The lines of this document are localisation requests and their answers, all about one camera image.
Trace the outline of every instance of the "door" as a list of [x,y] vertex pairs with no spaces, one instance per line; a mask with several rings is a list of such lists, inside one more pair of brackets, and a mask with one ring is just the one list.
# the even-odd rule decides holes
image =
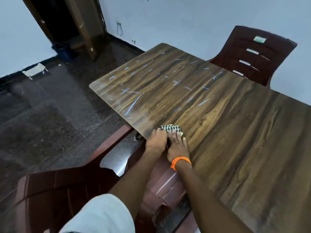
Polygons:
[[95,0],[65,0],[68,9],[83,37],[85,46],[94,61],[104,42],[104,24]]

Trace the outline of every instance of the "wooden door frame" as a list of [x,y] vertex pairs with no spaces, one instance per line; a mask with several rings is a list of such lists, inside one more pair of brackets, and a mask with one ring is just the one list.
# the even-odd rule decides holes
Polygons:
[[30,11],[30,13],[32,14],[34,19],[37,21],[38,25],[40,26],[40,28],[42,29],[42,31],[44,32],[46,37],[53,43],[54,38],[53,38],[51,32],[49,31],[48,27],[46,27],[45,21],[42,19],[41,15],[37,11],[33,2],[31,0],[23,0],[23,2],[25,3],[26,7]]

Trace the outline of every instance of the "chair armrest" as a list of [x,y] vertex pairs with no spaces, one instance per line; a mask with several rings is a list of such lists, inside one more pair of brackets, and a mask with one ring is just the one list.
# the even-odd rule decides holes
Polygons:
[[120,141],[122,141],[134,128],[129,125],[123,125],[118,131],[112,134],[99,148],[92,154],[87,165],[99,166],[101,160],[109,153]]

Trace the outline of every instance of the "wood grain pattern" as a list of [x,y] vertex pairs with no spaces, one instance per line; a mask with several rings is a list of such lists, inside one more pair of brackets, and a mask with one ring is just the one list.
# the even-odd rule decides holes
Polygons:
[[164,43],[90,87],[144,137],[180,125],[195,171],[254,232],[310,231],[310,106]]

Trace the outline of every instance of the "checkered cloth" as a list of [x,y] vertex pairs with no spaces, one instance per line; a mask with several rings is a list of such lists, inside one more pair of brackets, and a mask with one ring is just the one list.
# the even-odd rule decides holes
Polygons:
[[176,126],[173,124],[160,126],[160,129],[165,130],[166,132],[176,130],[176,132],[180,132],[180,134],[183,135],[180,126]]

